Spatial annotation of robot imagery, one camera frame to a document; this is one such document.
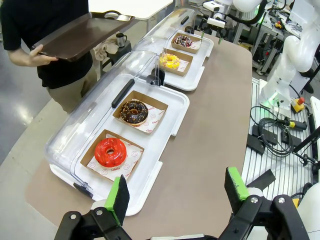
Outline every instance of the yellow donut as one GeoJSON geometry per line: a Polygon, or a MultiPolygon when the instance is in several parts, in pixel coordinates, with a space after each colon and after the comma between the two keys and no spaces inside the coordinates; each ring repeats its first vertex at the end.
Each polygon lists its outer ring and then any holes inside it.
{"type": "Polygon", "coordinates": [[[159,61],[160,65],[170,69],[178,69],[180,65],[180,59],[176,55],[169,53],[162,55],[159,61]]]}

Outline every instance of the sprinkled donut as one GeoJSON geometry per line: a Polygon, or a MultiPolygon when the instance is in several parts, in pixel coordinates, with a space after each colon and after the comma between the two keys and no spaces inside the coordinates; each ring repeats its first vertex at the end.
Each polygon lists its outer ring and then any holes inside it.
{"type": "Polygon", "coordinates": [[[160,58],[159,58],[159,62],[160,65],[170,68],[170,69],[178,69],[180,66],[180,59],[173,54],[163,54],[160,58]]]}
{"type": "Polygon", "coordinates": [[[139,100],[127,101],[120,110],[120,117],[132,126],[143,124],[148,117],[148,108],[139,100]]]}
{"type": "Polygon", "coordinates": [[[174,43],[189,48],[192,45],[192,40],[188,36],[177,36],[174,43]]]}

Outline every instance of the brown serving tray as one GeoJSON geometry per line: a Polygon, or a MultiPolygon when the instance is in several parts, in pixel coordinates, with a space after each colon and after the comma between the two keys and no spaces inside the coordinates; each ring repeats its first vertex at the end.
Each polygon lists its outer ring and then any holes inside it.
{"type": "Polygon", "coordinates": [[[111,35],[128,26],[133,16],[117,11],[89,12],[57,29],[32,46],[43,45],[43,55],[75,61],[111,35]]]}

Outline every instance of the brown table surface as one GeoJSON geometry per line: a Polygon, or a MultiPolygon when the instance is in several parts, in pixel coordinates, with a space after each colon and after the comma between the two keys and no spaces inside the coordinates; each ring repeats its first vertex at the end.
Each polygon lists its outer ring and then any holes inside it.
{"type": "MultiPolygon", "coordinates": [[[[162,153],[160,173],[142,208],[126,217],[134,240],[204,233],[218,237],[231,207],[224,189],[226,167],[244,163],[252,90],[252,55],[214,40],[197,89],[176,137],[162,153]]],[[[26,190],[26,200],[59,225],[69,211],[87,213],[93,201],[56,177],[45,160],[26,190]]]]}

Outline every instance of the red glazed donut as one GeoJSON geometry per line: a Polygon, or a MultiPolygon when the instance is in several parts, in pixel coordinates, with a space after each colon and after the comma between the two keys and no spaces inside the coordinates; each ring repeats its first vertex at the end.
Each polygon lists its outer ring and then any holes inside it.
{"type": "Polygon", "coordinates": [[[114,168],[125,161],[127,149],[119,138],[109,137],[97,144],[94,150],[94,157],[102,166],[114,168]]]}

